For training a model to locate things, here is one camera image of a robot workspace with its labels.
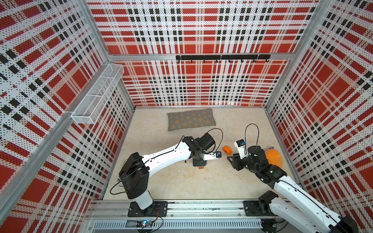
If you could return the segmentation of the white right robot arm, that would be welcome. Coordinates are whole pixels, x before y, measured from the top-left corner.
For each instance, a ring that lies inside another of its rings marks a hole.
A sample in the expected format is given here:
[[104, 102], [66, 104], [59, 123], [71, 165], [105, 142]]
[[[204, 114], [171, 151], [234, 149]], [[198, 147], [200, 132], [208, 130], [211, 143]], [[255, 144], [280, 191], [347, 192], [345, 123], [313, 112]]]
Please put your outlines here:
[[349, 216], [340, 216], [305, 190], [277, 165], [268, 162], [260, 146], [247, 147], [243, 140], [234, 143], [238, 153], [227, 159], [240, 171], [247, 169], [271, 190], [258, 199], [262, 212], [270, 211], [303, 233], [357, 233], [358, 225]]

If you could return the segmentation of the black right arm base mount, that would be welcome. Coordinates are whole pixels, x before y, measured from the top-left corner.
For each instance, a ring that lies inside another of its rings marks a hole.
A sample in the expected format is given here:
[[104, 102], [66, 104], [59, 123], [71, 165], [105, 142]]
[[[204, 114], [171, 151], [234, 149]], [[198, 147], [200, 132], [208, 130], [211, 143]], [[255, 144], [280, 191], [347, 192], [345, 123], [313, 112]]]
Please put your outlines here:
[[246, 216], [273, 216], [270, 203], [279, 196], [273, 191], [267, 191], [254, 201], [243, 201], [243, 209]]

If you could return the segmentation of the orange translucent lego piece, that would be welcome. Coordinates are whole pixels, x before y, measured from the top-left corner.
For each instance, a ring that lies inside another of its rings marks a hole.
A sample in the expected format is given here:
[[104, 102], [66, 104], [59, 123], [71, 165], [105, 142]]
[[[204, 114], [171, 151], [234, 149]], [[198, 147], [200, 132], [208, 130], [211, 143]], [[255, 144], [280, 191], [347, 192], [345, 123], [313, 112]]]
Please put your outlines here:
[[229, 146], [224, 146], [224, 147], [222, 148], [222, 151], [223, 151], [227, 156], [230, 156], [230, 155], [233, 153], [232, 149], [231, 149]]

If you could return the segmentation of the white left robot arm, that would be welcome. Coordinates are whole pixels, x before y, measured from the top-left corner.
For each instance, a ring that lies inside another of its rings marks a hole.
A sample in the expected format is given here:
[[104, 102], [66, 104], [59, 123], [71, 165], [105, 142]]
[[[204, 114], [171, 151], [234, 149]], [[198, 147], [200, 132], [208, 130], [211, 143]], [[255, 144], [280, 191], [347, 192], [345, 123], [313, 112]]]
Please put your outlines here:
[[119, 172], [128, 199], [134, 200], [142, 211], [154, 210], [155, 202], [148, 190], [149, 179], [162, 169], [189, 159], [194, 167], [204, 167], [207, 161], [221, 158], [215, 146], [213, 137], [205, 133], [198, 138], [183, 136], [176, 145], [153, 154], [131, 154]]

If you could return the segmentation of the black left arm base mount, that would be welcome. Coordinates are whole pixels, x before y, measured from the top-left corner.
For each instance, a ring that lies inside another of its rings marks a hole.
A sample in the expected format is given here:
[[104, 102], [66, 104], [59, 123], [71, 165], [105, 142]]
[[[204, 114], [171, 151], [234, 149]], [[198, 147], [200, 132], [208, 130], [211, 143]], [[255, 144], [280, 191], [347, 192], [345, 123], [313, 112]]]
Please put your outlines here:
[[168, 202], [167, 201], [156, 201], [153, 202], [149, 207], [142, 210], [136, 202], [131, 202], [128, 217], [146, 217], [146, 216], [160, 216], [165, 217], [168, 211]]

